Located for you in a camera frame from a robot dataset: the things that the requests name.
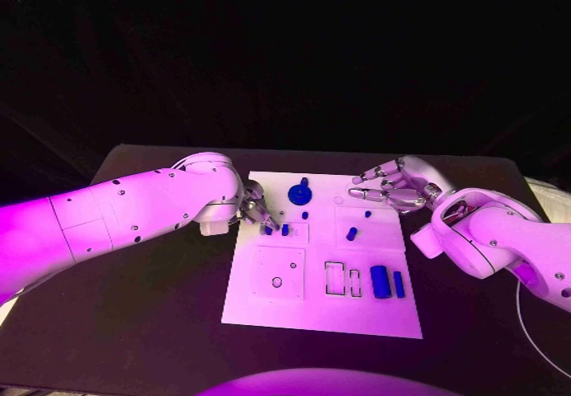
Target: round object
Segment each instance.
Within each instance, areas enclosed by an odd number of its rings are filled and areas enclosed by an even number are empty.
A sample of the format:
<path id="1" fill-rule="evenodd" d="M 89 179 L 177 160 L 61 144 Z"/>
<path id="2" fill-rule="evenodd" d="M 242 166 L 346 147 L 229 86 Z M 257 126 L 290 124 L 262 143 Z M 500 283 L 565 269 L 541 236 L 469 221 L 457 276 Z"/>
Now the round object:
<path id="1" fill-rule="evenodd" d="M 348 233 L 348 241 L 352 241 L 355 239 L 356 235 L 358 235 L 358 229 L 355 227 L 350 227 L 349 233 Z"/>
<path id="2" fill-rule="evenodd" d="M 296 184 L 288 189 L 288 200 L 294 205 L 306 205 L 311 201 L 311 190 L 307 187 L 307 177 L 301 179 L 300 184 Z"/>

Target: cable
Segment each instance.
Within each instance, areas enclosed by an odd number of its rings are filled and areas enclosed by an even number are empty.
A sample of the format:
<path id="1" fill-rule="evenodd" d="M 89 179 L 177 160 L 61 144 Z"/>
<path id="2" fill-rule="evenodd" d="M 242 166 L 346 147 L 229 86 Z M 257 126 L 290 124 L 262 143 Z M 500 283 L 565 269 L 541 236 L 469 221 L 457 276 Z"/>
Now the cable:
<path id="1" fill-rule="evenodd" d="M 526 332 L 526 325 L 523 324 L 523 319 L 521 318 L 521 282 L 518 281 L 518 287 L 515 289 L 515 306 L 518 308 L 518 319 L 521 320 L 521 328 L 523 329 L 523 333 L 526 334 L 526 339 L 534 345 L 535 350 L 539 352 L 541 356 L 546 360 L 546 363 L 571 379 L 571 375 L 559 368 L 559 366 L 549 360 L 545 356 L 545 353 L 541 351 L 539 347 L 535 345 L 532 338 L 529 337 L 529 333 Z"/>

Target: black tabletop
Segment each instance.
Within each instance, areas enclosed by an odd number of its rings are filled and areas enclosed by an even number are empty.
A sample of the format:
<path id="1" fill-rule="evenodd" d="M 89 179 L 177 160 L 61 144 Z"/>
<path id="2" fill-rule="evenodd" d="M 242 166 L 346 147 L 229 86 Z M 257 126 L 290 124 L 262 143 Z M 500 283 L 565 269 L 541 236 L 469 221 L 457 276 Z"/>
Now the black tabletop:
<path id="1" fill-rule="evenodd" d="M 248 172 L 358 174 L 392 154 L 121 145 L 92 183 L 169 167 L 199 151 L 225 153 Z M 538 212 L 518 168 L 503 158 L 424 157 L 459 188 L 502 191 Z M 262 371 L 363 370 L 461 394 L 571 394 L 568 379 L 526 340 L 515 277 L 470 277 L 443 255 L 428 260 L 401 220 L 424 339 L 221 323 L 238 227 L 202 237 L 198 224 L 82 262 L 17 301 L 0 327 L 0 384 L 92 394 L 193 394 Z M 522 317 L 546 356 L 571 371 L 571 313 L 521 292 Z"/>

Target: blue object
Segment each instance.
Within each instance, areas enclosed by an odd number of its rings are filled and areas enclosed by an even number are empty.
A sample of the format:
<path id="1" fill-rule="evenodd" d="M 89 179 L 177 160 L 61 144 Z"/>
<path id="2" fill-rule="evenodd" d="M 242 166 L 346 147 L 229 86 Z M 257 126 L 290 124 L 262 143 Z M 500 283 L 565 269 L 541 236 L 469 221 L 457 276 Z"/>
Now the blue object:
<path id="1" fill-rule="evenodd" d="M 372 293 L 376 299 L 388 299 L 391 294 L 389 273 L 385 266 L 371 267 Z"/>
<path id="2" fill-rule="evenodd" d="M 358 235 L 358 229 L 355 227 L 350 227 L 349 233 L 348 233 L 348 241 L 352 241 L 355 239 L 356 235 Z"/>
<path id="3" fill-rule="evenodd" d="M 402 299 L 405 297 L 405 286 L 402 285 L 402 275 L 398 271 L 395 271 L 392 276 L 395 277 L 397 297 Z"/>
<path id="4" fill-rule="evenodd" d="M 300 184 L 296 184 L 288 189 L 288 200 L 294 205 L 306 205 L 311 201 L 311 190 L 307 187 L 307 177 L 301 179 Z"/>

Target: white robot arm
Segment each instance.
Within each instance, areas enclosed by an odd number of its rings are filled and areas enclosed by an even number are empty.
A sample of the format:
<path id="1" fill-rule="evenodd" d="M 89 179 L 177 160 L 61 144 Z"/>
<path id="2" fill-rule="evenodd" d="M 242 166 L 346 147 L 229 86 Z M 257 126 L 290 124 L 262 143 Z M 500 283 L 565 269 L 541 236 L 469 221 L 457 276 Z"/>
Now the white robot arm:
<path id="1" fill-rule="evenodd" d="M 244 219 L 278 229 L 262 187 L 242 185 L 218 153 L 173 168 L 121 177 L 81 190 L 0 208 L 0 305 L 74 264 L 187 225 L 202 235 Z"/>
<path id="2" fill-rule="evenodd" d="M 441 252 L 483 279 L 506 268 L 532 293 L 571 311 L 571 224 L 542 223 L 538 214 L 497 191 L 456 191 L 434 167 L 405 156 L 353 177 L 381 177 L 381 189 L 350 188 L 353 198 L 385 201 L 401 214 L 427 206 L 431 222 L 411 235 L 428 258 Z"/>

